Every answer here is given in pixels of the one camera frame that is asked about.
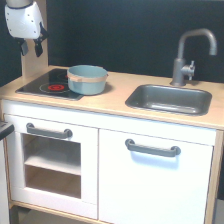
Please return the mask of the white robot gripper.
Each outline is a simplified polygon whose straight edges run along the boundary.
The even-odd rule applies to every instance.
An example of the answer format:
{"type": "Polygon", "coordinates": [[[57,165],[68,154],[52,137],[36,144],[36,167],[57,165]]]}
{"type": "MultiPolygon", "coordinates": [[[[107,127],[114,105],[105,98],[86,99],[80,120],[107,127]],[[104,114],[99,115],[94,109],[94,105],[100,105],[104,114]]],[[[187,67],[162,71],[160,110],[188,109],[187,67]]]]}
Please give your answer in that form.
{"type": "Polygon", "coordinates": [[[35,53],[40,57],[43,53],[42,42],[49,34],[43,26],[43,19],[35,0],[6,0],[5,19],[8,31],[20,47],[21,54],[28,53],[25,39],[35,39],[35,53]]]}

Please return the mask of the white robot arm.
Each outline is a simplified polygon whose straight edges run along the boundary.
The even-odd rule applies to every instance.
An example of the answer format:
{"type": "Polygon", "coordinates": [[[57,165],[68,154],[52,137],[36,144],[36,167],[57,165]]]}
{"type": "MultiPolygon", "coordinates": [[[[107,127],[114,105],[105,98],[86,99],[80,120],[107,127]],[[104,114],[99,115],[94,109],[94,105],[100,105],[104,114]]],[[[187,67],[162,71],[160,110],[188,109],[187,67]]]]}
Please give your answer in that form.
{"type": "Polygon", "coordinates": [[[35,0],[6,0],[5,20],[9,34],[20,46],[23,56],[28,53],[26,40],[34,41],[35,53],[40,57],[43,53],[42,42],[48,38],[48,32],[39,6],[35,0]]]}

